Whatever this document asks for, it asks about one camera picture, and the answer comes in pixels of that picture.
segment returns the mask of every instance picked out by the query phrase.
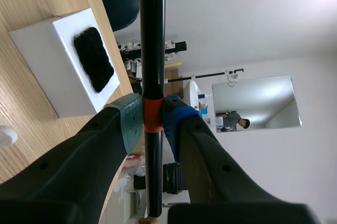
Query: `man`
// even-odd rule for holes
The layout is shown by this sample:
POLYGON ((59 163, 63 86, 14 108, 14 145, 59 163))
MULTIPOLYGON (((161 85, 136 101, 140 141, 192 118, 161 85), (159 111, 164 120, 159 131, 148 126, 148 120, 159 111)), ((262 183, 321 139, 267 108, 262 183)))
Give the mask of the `man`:
POLYGON ((233 127, 236 124, 239 124, 243 128, 247 129, 251 123, 248 119, 242 119, 240 115, 238 115, 236 112, 232 112, 230 114, 220 113, 217 114, 217 116, 221 116, 223 119, 223 126, 221 128, 221 132, 224 132, 225 128, 233 127))

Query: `yellow object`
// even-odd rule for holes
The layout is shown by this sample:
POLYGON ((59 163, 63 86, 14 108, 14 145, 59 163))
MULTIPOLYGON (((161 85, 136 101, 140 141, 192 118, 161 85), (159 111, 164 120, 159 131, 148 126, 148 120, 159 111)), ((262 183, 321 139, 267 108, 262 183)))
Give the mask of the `yellow object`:
POLYGON ((167 69, 168 67, 176 67, 176 66, 180 66, 181 62, 175 62, 175 63, 171 63, 171 64, 165 64, 165 68, 167 69))

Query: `wood grain surface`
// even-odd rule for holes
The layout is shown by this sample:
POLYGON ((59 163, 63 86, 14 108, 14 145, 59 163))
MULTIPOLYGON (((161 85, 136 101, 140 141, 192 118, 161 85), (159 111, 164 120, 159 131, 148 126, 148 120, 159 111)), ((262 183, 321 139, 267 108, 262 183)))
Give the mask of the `wood grain surface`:
MULTIPOLYGON (((8 32, 89 7, 96 17, 120 80, 119 87, 109 99, 112 102, 132 92, 132 88, 102 0, 0 0, 0 124, 11 126, 18 134, 14 145, 0 147, 0 183, 73 136, 91 118, 58 117, 8 32)), ((118 175, 119 172, 110 187, 104 208, 118 175)))

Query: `black rod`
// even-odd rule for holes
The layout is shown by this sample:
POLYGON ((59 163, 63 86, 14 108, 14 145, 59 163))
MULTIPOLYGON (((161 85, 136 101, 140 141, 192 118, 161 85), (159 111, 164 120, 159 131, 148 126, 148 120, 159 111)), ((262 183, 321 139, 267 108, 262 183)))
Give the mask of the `black rod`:
MULTIPOLYGON (((164 97, 165 0, 140 0, 143 97, 164 97)), ((162 213, 163 135, 145 132, 147 213, 162 213)))
MULTIPOLYGON (((224 75, 225 72, 220 72, 220 73, 214 73, 214 74, 208 74, 208 75, 196 75, 195 78, 203 78, 203 77, 209 77, 209 76, 216 76, 216 75, 224 75)), ((176 78, 176 79, 169 79, 168 82, 179 82, 179 81, 184 81, 184 80, 189 80, 192 79, 191 76, 188 77, 183 77, 183 78, 176 78)))
POLYGON ((147 213, 151 217, 159 217, 162 213, 162 133, 145 132, 146 202, 147 213))

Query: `mirror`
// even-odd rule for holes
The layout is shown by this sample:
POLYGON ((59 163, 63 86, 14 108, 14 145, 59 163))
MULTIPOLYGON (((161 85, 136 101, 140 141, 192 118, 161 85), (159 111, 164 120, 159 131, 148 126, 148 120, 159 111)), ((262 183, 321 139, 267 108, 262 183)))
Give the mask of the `mirror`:
POLYGON ((217 132, 301 126, 290 76, 213 84, 217 132))

